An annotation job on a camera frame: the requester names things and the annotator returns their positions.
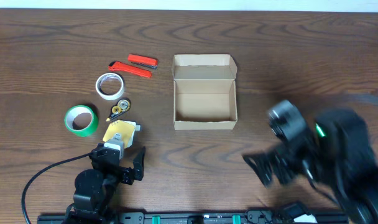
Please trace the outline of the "yellow sticky note pad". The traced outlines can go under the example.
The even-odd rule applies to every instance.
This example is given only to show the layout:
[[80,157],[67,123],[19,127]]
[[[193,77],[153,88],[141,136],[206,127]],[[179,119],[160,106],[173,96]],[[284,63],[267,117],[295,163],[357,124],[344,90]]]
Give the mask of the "yellow sticky note pad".
[[141,126],[133,121],[117,120],[109,124],[104,136],[103,141],[106,142],[118,135],[118,139],[124,142],[124,148],[132,146],[134,134],[140,131]]

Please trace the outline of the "green tape roll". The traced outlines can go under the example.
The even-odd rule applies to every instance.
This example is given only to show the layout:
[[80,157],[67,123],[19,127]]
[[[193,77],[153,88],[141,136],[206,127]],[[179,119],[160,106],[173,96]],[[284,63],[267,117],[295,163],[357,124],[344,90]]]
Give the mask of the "green tape roll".
[[66,112],[64,124],[73,134],[87,137],[95,133],[98,128],[99,119],[90,107],[76,105]]

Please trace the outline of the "white tape roll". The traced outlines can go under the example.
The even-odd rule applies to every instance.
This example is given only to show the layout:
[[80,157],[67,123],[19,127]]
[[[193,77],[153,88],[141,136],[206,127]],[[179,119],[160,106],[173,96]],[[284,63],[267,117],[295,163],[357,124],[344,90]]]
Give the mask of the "white tape roll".
[[124,79],[117,73],[104,73],[98,77],[95,90],[104,100],[117,100],[125,92]]

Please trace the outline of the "cardboard box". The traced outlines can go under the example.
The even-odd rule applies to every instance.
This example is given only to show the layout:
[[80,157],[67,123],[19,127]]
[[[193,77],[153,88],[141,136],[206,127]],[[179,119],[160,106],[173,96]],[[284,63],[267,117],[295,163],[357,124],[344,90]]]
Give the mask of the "cardboard box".
[[174,55],[174,129],[232,130],[238,119],[236,74],[230,54]]

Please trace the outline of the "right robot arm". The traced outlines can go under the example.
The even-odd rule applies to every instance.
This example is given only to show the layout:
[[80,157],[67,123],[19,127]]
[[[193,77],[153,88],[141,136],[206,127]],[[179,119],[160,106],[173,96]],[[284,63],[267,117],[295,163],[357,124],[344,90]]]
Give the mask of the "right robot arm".
[[319,194],[339,205],[354,223],[378,223],[378,163],[367,124],[354,110],[332,109],[314,119],[314,128],[299,109],[283,100],[269,111],[269,126],[281,143],[243,159],[265,187],[276,178],[291,184],[299,175]]

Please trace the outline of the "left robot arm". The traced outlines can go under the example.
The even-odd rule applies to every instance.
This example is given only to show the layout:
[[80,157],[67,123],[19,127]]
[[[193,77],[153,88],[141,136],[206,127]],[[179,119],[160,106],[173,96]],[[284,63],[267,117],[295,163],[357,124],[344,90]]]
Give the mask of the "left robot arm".
[[134,167],[120,166],[120,155],[116,149],[99,143],[89,158],[92,169],[84,170],[75,179],[72,211],[66,212],[64,223],[119,223],[118,212],[109,203],[120,183],[131,185],[144,177],[142,147],[133,160]]

